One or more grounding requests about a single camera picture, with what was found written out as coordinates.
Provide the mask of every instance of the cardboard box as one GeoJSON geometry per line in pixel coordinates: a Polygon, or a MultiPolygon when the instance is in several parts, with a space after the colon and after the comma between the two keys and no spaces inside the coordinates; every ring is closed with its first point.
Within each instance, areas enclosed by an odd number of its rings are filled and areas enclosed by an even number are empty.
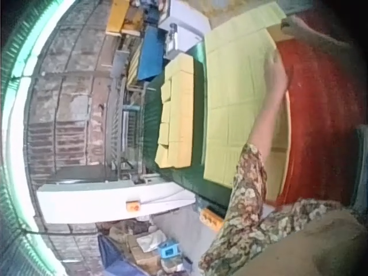
{"type": "Polygon", "coordinates": [[[157,251],[144,253],[137,242],[138,237],[142,237],[147,234],[148,233],[142,233],[140,235],[128,235],[126,240],[136,264],[150,275],[156,275],[161,269],[160,255],[157,251]]]}

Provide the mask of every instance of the floral sleeve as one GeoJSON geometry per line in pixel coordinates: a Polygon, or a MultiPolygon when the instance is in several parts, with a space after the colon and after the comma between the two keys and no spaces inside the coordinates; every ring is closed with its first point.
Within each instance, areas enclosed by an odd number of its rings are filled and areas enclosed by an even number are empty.
{"type": "Polygon", "coordinates": [[[237,258],[242,257],[243,260],[244,254],[249,253],[245,250],[239,254],[237,244],[244,233],[251,232],[259,224],[266,180],[260,152],[254,145],[246,144],[237,164],[224,226],[199,262],[205,275],[228,275],[232,267],[237,266],[237,258]]]}

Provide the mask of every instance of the orange tag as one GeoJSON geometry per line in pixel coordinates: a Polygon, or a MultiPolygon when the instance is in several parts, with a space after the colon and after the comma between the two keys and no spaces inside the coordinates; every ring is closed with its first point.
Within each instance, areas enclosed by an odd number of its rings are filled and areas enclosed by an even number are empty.
{"type": "Polygon", "coordinates": [[[129,201],[126,203],[126,210],[130,212],[138,212],[140,211],[140,202],[139,201],[129,201]]]}

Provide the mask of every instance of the stack of yellow blocks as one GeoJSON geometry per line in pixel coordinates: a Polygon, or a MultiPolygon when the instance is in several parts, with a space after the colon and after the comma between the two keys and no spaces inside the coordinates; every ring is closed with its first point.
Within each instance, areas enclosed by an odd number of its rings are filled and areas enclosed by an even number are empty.
{"type": "Polygon", "coordinates": [[[155,162],[160,168],[191,165],[193,144],[193,58],[181,53],[165,68],[162,116],[155,162]]]}
{"type": "MultiPolygon", "coordinates": [[[[284,12],[266,4],[232,18],[205,36],[208,110],[204,178],[231,188],[236,165],[266,94],[264,59],[276,48],[267,28],[284,12]]],[[[290,147],[288,100],[275,127],[266,162],[267,199],[276,199],[285,181],[290,147]]]]}

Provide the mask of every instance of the hand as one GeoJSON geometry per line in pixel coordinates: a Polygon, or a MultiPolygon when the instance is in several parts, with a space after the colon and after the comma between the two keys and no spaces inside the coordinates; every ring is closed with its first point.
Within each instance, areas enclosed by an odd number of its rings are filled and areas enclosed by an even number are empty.
{"type": "Polygon", "coordinates": [[[289,85],[289,78],[277,49],[265,58],[264,79],[268,93],[281,98],[285,95],[289,85]]]}
{"type": "Polygon", "coordinates": [[[281,31],[287,35],[295,36],[299,32],[310,32],[312,29],[299,17],[288,16],[281,20],[281,31]]]}

